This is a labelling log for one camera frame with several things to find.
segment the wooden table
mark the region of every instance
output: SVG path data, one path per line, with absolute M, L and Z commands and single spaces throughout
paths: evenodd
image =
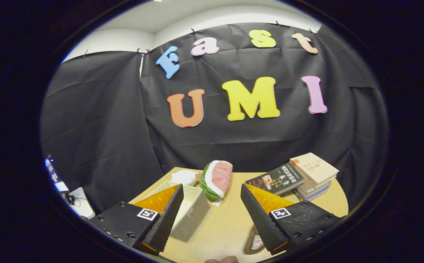
M 129 203 L 144 199 L 162 183 L 170 181 L 171 174 L 179 170 L 202 172 L 175 167 Z M 253 222 L 240 197 L 241 185 L 263 173 L 233 173 L 222 204 L 217 207 L 208 200 L 211 209 L 189 241 L 170 237 L 160 255 L 178 263 L 203 263 L 207 259 L 220 260 L 226 256 L 236 256 L 240 263 L 255 263 L 271 258 L 272 255 L 265 248 L 254 255 L 246 255 L 243 252 Z M 283 198 L 294 203 L 299 202 L 293 193 Z M 311 202 L 338 217 L 348 214 L 347 198 L 335 178 L 331 181 L 329 190 Z

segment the white wall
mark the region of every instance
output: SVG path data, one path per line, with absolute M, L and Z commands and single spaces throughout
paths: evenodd
M 224 24 L 264 22 L 289 25 L 296 28 L 318 31 L 321 24 L 315 20 L 297 13 L 291 13 L 272 7 L 255 5 L 237 5 L 234 7 L 220 7 L 190 16 L 180 20 L 155 34 L 154 47 L 163 45 L 182 35 L 191 33 L 191 28 L 198 31 L 204 28 Z
M 137 51 L 146 52 L 152 49 L 154 35 L 151 33 L 129 30 L 111 29 L 94 31 L 85 37 L 79 44 L 65 57 L 62 62 L 89 53 L 102 51 Z
M 87 54 L 102 51 L 136 51 L 141 52 L 164 44 L 170 40 L 191 33 L 191 28 L 201 30 L 214 26 L 244 23 L 267 22 L 289 25 L 307 30 L 319 30 L 321 24 L 311 18 L 293 12 L 283 11 L 272 7 L 255 5 L 237 5 L 220 7 L 182 19 L 160 30 L 155 35 L 138 30 L 109 29 L 94 31 L 84 38 L 62 61 Z

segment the white plush toy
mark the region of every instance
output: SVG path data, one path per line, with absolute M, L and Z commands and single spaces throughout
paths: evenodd
M 181 170 L 171 175 L 171 181 L 174 183 L 182 183 L 183 185 L 194 186 L 199 176 L 200 173 Z

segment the open box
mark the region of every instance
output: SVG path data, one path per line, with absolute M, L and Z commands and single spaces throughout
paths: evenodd
M 170 188 L 177 183 L 164 182 L 147 197 Z M 210 209 L 204 192 L 201 188 L 183 185 L 184 198 L 178 211 L 175 223 L 171 229 L 170 236 L 187 242 L 202 223 L 205 215 Z

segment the book stack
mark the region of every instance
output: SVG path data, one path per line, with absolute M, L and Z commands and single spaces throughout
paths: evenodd
M 293 190 L 300 201 L 311 201 L 323 195 L 330 187 L 330 181 L 339 170 L 314 153 L 307 153 L 290 159 L 292 166 L 303 176 L 304 183 Z
M 246 183 L 275 195 L 284 195 L 303 184 L 304 178 L 291 163 L 286 163 Z

